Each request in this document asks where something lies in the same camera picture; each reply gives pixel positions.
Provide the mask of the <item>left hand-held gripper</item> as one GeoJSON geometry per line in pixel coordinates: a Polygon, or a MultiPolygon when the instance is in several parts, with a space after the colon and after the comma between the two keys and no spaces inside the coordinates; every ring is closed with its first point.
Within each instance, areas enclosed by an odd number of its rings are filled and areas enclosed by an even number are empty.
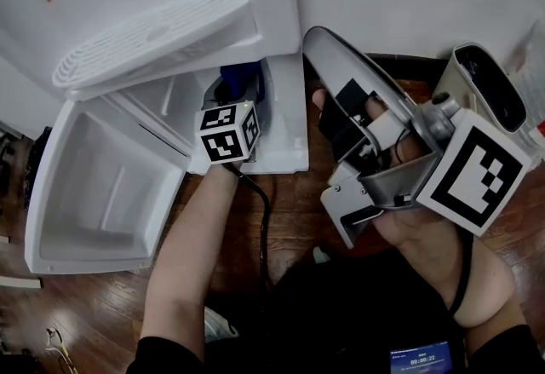
{"type": "Polygon", "coordinates": [[[195,115],[195,136],[211,164],[248,159],[273,123],[273,79],[266,60],[250,62],[250,99],[232,102],[231,85],[219,76],[204,93],[195,115]]]}

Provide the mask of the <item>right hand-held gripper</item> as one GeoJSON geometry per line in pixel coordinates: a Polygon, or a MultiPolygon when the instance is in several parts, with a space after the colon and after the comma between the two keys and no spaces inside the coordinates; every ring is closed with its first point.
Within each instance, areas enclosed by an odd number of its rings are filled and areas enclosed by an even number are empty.
{"type": "Polygon", "coordinates": [[[482,235],[525,176],[529,157],[448,93],[417,105],[342,37],[363,80],[325,96],[318,127],[336,167],[321,202],[347,248],[387,211],[423,206],[482,235]]]}

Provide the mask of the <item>blue cloth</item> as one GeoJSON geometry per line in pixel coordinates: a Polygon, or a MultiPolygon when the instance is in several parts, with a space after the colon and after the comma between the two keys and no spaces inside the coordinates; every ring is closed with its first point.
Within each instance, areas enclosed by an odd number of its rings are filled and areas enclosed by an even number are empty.
{"type": "Polygon", "coordinates": [[[222,66],[221,77],[227,85],[229,101],[241,99],[255,80],[257,80],[256,102],[260,103],[265,99],[265,78],[259,61],[222,66]]]}

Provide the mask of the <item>white panel piece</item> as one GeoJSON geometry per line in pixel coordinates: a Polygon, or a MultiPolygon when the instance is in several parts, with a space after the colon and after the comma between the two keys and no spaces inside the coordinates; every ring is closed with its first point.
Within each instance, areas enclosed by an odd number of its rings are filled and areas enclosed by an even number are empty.
{"type": "Polygon", "coordinates": [[[26,219],[36,274],[149,268],[189,159],[102,98],[66,101],[26,219]]]}

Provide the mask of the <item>person's right forearm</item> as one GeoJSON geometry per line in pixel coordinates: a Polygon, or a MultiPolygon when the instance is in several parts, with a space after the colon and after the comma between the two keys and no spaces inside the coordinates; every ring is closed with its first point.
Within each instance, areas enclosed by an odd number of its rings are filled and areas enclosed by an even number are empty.
{"type": "Polygon", "coordinates": [[[459,239],[459,274],[433,283],[422,276],[441,296],[447,308],[454,311],[458,325],[473,328],[484,324],[498,314],[512,299],[514,277],[508,265],[481,240],[474,239],[468,282],[462,286],[463,245],[459,239]]]}

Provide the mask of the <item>person's left forearm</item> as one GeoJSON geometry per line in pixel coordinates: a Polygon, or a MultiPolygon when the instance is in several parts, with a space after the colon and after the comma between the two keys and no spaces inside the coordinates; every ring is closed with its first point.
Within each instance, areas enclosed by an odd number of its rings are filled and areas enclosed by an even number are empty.
{"type": "Polygon", "coordinates": [[[204,305],[238,186],[213,165],[163,242],[146,291],[141,338],[180,344],[204,360],[204,305]]]}

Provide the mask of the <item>clear water bottle red label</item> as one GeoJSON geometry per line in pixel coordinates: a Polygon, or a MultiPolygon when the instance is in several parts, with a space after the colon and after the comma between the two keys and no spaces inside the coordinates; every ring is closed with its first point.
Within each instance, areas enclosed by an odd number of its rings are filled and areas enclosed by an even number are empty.
{"type": "Polygon", "coordinates": [[[545,20],[537,20],[517,45],[508,75],[526,109],[516,140],[531,158],[545,158],[545,20]]]}

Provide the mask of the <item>person's right hand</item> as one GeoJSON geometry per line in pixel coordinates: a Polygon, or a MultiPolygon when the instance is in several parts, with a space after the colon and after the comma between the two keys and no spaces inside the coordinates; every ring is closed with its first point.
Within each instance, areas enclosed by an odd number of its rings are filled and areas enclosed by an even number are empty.
{"type": "MultiPolygon", "coordinates": [[[[313,93],[313,103],[322,110],[325,89],[313,93]]],[[[364,104],[371,119],[377,119],[386,107],[375,97],[364,104]]],[[[425,154],[425,147],[412,134],[391,147],[392,166],[410,162],[425,154]]],[[[459,274],[459,238],[455,227],[430,210],[401,210],[382,214],[373,222],[378,233],[396,247],[417,272],[437,283],[459,274]]]]}

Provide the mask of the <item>beige small bin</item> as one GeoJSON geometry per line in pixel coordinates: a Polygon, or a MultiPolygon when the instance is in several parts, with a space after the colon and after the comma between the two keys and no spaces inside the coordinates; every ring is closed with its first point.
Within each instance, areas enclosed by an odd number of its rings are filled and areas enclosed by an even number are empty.
{"type": "Polygon", "coordinates": [[[456,46],[434,94],[447,92],[501,132],[517,132],[527,119],[525,103],[488,50],[477,43],[456,46]]]}

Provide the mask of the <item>white bin with black bag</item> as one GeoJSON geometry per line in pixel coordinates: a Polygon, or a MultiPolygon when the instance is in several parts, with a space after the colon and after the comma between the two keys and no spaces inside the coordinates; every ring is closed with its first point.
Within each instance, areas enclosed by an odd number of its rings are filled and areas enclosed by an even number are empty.
{"type": "Polygon", "coordinates": [[[50,137],[52,128],[46,126],[43,129],[43,133],[34,141],[30,149],[26,169],[25,178],[23,182],[24,187],[24,209],[29,210],[30,202],[32,198],[32,189],[37,177],[37,171],[39,169],[40,162],[43,157],[43,152],[50,137]]]}

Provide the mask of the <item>person's black clothing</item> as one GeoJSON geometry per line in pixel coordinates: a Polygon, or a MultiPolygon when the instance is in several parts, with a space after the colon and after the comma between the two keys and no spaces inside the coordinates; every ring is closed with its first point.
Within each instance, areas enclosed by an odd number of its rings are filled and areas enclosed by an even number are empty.
{"type": "Polygon", "coordinates": [[[440,295],[396,251],[292,268],[266,323],[212,342],[203,361],[143,339],[127,374],[390,374],[390,352],[447,341],[451,374],[545,374],[531,330],[516,325],[468,355],[440,295]]]}

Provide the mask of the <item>black device with screen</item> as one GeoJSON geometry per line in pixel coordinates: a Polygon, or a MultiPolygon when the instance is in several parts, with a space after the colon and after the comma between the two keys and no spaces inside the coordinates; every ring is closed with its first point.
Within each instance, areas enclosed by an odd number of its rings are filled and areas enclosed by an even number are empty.
{"type": "Polygon", "coordinates": [[[390,352],[390,374],[451,374],[453,367],[447,341],[390,352]]]}

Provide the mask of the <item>white metal desk frame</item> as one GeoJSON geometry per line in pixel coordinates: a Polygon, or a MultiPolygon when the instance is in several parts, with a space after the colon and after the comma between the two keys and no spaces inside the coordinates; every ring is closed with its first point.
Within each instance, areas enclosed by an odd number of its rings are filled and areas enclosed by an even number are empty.
{"type": "Polygon", "coordinates": [[[41,289],[42,282],[37,278],[18,278],[0,274],[0,286],[18,289],[41,289]]]}

